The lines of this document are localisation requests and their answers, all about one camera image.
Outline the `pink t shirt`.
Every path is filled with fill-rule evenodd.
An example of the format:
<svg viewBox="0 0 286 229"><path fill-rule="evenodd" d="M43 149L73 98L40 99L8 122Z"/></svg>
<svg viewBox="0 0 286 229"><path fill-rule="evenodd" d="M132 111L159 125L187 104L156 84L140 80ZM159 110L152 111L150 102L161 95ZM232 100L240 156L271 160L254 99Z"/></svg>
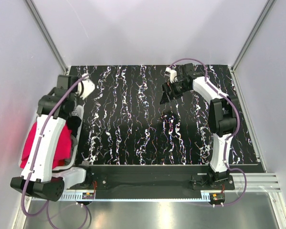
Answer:
<svg viewBox="0 0 286 229"><path fill-rule="evenodd" d="M36 127L37 127L37 122L35 122L32 125L28 137L26 139L20 164L20 168L22 169L24 169L28 161L36 133ZM62 132L58 139L55 155L53 158L53 167L52 167L53 169L59 166L64 166L64 161L71 157L71 146L72 146L71 132L72 131L68 129L67 125L63 127Z"/></svg>

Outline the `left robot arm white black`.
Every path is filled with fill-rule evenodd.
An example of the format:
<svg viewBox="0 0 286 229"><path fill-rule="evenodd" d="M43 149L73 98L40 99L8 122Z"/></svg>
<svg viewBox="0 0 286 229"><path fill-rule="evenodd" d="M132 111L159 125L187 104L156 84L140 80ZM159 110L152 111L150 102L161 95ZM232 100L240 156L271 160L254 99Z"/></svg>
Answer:
<svg viewBox="0 0 286 229"><path fill-rule="evenodd" d="M74 165L84 108L80 103L95 89L89 74L59 75L57 85L38 101L36 121L26 138L20 176L10 187L23 196L58 201L79 185L90 188L93 177Z"/></svg>

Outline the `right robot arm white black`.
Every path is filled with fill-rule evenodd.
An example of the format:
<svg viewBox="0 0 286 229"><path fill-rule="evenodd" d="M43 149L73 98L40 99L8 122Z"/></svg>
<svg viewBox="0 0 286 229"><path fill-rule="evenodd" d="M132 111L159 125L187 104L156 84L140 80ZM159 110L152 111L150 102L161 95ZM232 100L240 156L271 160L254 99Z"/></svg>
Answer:
<svg viewBox="0 0 286 229"><path fill-rule="evenodd" d="M195 91L209 105L208 127L213 134L212 158L206 177L200 186L207 185L220 189L229 182L230 166L228 157L233 137L240 128L240 118L236 108L237 98L223 93L209 80L207 73L198 73L191 63L182 67L183 75L167 67L164 75L169 79L162 85L161 104L183 97L187 91Z"/></svg>

